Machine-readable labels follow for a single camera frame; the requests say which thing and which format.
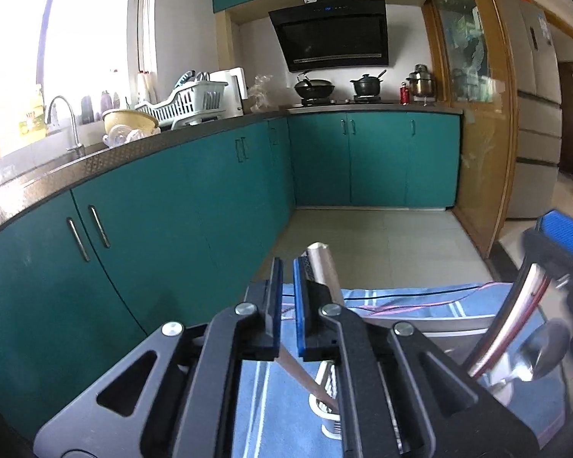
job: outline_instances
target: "range hood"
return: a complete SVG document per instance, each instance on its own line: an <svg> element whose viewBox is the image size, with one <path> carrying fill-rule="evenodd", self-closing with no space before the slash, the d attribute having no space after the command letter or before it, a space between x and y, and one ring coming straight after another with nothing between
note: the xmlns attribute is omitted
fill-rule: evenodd
<svg viewBox="0 0 573 458"><path fill-rule="evenodd" d="M269 18L291 72L388 65L384 0L326 0Z"/></svg>

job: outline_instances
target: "faucet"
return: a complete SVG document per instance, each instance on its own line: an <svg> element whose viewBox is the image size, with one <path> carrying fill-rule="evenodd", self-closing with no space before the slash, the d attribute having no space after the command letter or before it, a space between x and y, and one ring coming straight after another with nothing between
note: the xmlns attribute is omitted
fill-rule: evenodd
<svg viewBox="0 0 573 458"><path fill-rule="evenodd" d="M68 110L70 111L70 122L72 123L72 134L74 135L74 146L72 148L68 148L66 151L74 151L77 156L81 157L85 155L85 150L83 144L79 141L79 131L76 126L76 117L74 116L74 110L72 110L72 106L61 94L55 96L51 102L49 103L49 107L47 108L47 120L46 123L50 124L51 122L51 108L53 107L53 103L55 103L56 99L62 99L64 103L68 106Z"/></svg>

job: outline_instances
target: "red bottle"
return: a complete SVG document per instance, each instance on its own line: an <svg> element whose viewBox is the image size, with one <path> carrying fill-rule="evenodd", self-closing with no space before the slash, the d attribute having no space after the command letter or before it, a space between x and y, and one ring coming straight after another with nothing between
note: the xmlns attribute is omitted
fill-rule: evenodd
<svg viewBox="0 0 573 458"><path fill-rule="evenodd" d="M410 104L410 88L405 82L401 83L401 89L399 89L399 103L401 105Z"/></svg>

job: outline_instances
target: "metal spoon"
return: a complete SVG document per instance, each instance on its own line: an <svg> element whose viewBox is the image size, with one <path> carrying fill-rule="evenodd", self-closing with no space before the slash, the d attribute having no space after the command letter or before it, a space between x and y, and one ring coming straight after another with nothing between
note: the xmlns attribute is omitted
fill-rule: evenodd
<svg viewBox="0 0 573 458"><path fill-rule="evenodd" d="M488 390L496 393L516 379L530 382L548 375L567 354L570 341L569 328L563 321L548 321L535 329L518 348L511 373L492 384Z"/></svg>

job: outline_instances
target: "granite countertop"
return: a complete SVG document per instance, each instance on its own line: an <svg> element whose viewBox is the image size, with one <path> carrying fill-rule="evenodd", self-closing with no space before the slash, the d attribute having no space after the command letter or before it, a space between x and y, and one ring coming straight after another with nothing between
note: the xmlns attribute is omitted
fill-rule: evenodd
<svg viewBox="0 0 573 458"><path fill-rule="evenodd" d="M116 148L101 149L101 146L95 146L92 149L99 149L95 153L75 160L71 160L69 157L59 157L56 160L63 159L63 165L59 165L56 163L56 160L53 160L2 184L0 186L0 230L12 220L24 215L52 197L114 168L158 151L220 132L238 129L266 119L283 117L285 115L336 111L426 111L453 115L463 114L463 111L458 108L450 108L443 105L400 105L398 103L361 105L345 103L326 106L295 106L287 110L247 114L240 117L205 122L196 126L188 126L175 131L166 131L153 137L128 143L127 145L117 146Z"/></svg>

